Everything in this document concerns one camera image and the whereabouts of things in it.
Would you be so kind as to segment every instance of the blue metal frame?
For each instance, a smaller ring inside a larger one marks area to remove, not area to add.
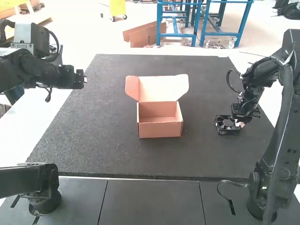
[[[247,1],[207,0],[205,11],[202,10],[202,8],[198,8],[198,9],[201,9],[200,11],[202,12],[202,15],[204,15],[203,27],[202,27],[202,30],[201,30],[200,46],[203,47],[205,36],[210,35],[210,36],[234,36],[234,37],[237,38],[237,40],[234,43],[234,47],[238,47],[239,44],[240,44],[240,39],[242,37],[245,25],[246,25],[246,21],[247,21],[248,15],[249,15],[251,5],[252,5],[253,2],[254,2],[254,0],[247,0]],[[214,21],[212,19],[213,16],[211,16],[209,14],[210,3],[221,3],[218,16],[216,16],[219,19],[219,21],[217,23],[214,23]],[[223,32],[220,29],[220,26],[222,25],[222,20],[223,20],[225,7],[226,7],[227,3],[244,3],[244,4],[246,4],[245,12],[244,12],[243,18],[242,18],[241,23],[240,23],[239,32],[237,32],[237,33],[235,33],[235,32]],[[216,32],[206,32],[207,21],[210,22],[210,24],[212,25],[212,27],[215,29]]]
[[[170,5],[172,10],[171,11],[164,11],[163,10],[163,5]],[[180,5],[180,11],[175,10],[175,5]],[[198,25],[199,25],[199,19],[196,20],[196,22],[195,22],[195,27],[194,27],[194,33],[193,34],[179,34],[176,19],[185,19],[186,20],[185,27],[188,27],[191,6],[193,6],[193,7],[198,6],[198,8],[201,8],[201,5],[202,5],[201,0],[193,0],[193,3],[191,3],[191,0],[186,0],[186,2],[183,2],[183,0],[181,0],[180,2],[158,0],[158,2],[157,2],[157,37],[156,37],[156,45],[160,46],[160,38],[161,37],[181,37],[181,38],[192,38],[192,47],[195,47],[196,39],[197,39]],[[176,16],[167,16],[167,15],[164,15],[164,13],[176,13],[176,14],[182,14],[182,16],[177,16],[177,15]],[[163,18],[172,18],[174,33],[166,33],[166,34],[161,34],[160,33],[160,23],[162,22]],[[196,18],[200,18],[200,10],[197,10]]]

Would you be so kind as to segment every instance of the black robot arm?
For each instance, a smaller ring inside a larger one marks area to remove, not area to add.
[[[281,49],[257,61],[240,76],[244,92],[240,93],[239,102],[232,105],[235,126],[245,125],[252,117],[259,116],[257,104],[264,87],[270,87],[277,79],[283,86],[280,114],[272,138],[248,184],[243,186],[249,187],[249,212],[263,225],[270,225],[276,219],[279,208],[289,206],[299,179],[300,63],[297,59],[300,59],[300,45],[295,42],[299,37],[300,30],[287,30]]]
[[[6,40],[7,25],[15,28],[13,42]],[[63,46],[53,32],[35,23],[14,23],[6,19],[0,21],[0,31],[0,93],[17,85],[42,87],[49,92],[46,98],[49,102],[52,88],[84,88],[83,70],[74,72],[73,66],[63,65]],[[55,45],[49,44],[50,35]]]
[[[48,163],[21,163],[0,168],[0,198],[18,195],[12,208],[21,198],[29,200],[34,216],[51,213],[61,202],[58,191],[58,168]]]

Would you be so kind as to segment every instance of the cardboard sheet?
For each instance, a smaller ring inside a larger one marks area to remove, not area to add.
[[[160,33],[166,33],[166,22],[160,24]],[[130,42],[132,48],[144,48],[156,43],[157,22],[151,22],[123,32],[124,41]]]

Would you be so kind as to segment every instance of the black computer fan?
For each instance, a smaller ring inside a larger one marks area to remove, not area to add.
[[[241,127],[235,125],[235,120],[232,116],[216,115],[214,124],[217,127],[219,135],[239,135]]]

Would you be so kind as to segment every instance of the white floor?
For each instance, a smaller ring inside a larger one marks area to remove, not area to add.
[[[90,0],[84,3],[74,0],[44,2],[48,10],[53,12],[54,18],[54,22],[46,27],[52,30],[58,36],[60,43],[64,45],[64,64],[72,64],[76,68],[83,69],[87,68],[96,53],[182,54],[228,56],[236,68],[244,72],[250,66],[248,62],[255,62],[261,57],[239,51],[261,55],[272,54],[281,47],[283,33],[288,28],[300,28],[300,21],[272,17],[276,15],[275,10],[271,8],[275,0],[255,1],[238,49],[203,49],[198,46],[198,43],[197,48],[165,45],[161,48],[131,49],[129,44],[123,41],[122,31],[155,21],[155,4],[127,2],[128,19],[120,19],[112,23],[108,19],[108,8],[99,5],[99,2],[108,4],[107,0]],[[217,8],[217,4],[212,6],[212,10],[217,10]],[[243,4],[227,4],[222,30],[236,31],[244,8]],[[105,16],[103,19],[100,18],[101,12]],[[198,36],[200,36],[201,27],[202,23],[199,25]],[[278,83],[273,84],[272,88],[266,89],[260,101],[261,107],[273,125],[276,123],[280,110],[281,90],[282,87]],[[16,165],[27,159],[70,93],[70,90],[53,90],[51,102],[46,103],[44,101],[47,95],[45,90],[36,89],[25,92],[25,95],[0,119],[0,167]],[[0,103],[8,103],[8,101],[1,95]],[[300,199],[299,187],[295,194]]]

